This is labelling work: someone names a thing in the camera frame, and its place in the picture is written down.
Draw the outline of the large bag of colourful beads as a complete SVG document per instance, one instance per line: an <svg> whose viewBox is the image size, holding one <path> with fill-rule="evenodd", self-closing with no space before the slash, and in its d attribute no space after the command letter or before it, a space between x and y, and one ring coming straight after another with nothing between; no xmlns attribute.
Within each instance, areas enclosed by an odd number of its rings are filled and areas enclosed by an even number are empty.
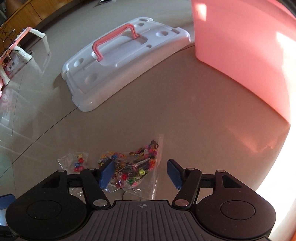
<svg viewBox="0 0 296 241"><path fill-rule="evenodd" d="M155 199L163 142L164 135L160 134L135 151L104 152L98 160L99 167L108 160L114 161L114 173L104 190L108 193L120 190L141 200Z"/></svg>

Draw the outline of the small bag of round beads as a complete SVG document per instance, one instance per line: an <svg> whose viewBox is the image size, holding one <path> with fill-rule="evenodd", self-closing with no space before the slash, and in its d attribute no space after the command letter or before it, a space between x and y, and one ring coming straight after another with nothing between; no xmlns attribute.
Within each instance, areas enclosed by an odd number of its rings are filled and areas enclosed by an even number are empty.
<svg viewBox="0 0 296 241"><path fill-rule="evenodd" d="M86 152L74 152L58 158L57 161L67 174L78 174L87 169L88 156Z"/></svg>

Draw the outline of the white box lid pink handle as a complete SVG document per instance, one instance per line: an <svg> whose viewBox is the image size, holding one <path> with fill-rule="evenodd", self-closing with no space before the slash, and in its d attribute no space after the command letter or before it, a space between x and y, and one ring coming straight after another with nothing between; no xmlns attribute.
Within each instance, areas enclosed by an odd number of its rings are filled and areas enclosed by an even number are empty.
<svg viewBox="0 0 296 241"><path fill-rule="evenodd" d="M77 52L65 62L61 76L73 103L89 112L190 42L190 34L180 27L139 17Z"/></svg>

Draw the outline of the pink white kids table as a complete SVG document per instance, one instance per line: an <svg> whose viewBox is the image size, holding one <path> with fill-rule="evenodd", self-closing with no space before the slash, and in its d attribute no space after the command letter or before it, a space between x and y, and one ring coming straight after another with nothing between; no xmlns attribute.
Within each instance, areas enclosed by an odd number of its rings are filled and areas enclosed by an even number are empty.
<svg viewBox="0 0 296 241"><path fill-rule="evenodd" d="M20 32L15 38L10 37L10 35L14 33L15 30L12 30L9 35L8 33L5 33L6 38L4 40L1 39L1 43L4 43L6 40L10 41L10 44L7 47L4 47L4 50L1 52L1 89L10 82L10 78L4 71L4 60L10 57L11 53L18 55L25 63L28 63L32 59L32 55L28 54L24 49L18 46L19 42L25 37L25 35L32 33L40 39L46 37L45 33L42 33L32 27L23 29L23 31Z"/></svg>

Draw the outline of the pink plastic storage box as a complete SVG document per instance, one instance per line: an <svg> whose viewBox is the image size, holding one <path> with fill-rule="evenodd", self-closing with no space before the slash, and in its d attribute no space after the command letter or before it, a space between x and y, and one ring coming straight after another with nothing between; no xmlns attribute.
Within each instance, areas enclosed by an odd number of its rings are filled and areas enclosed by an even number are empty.
<svg viewBox="0 0 296 241"><path fill-rule="evenodd" d="M198 60L295 121L295 15L281 1L192 1Z"/></svg>

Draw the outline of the wooden cabinet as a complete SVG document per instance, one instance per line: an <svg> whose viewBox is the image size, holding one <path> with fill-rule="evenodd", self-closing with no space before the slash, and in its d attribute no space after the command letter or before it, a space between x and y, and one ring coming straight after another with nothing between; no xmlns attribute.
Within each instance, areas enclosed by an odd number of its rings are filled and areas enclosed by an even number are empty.
<svg viewBox="0 0 296 241"><path fill-rule="evenodd" d="M40 30L58 16L72 9L81 1L26 1L1 24L1 52L26 27Z"/></svg>

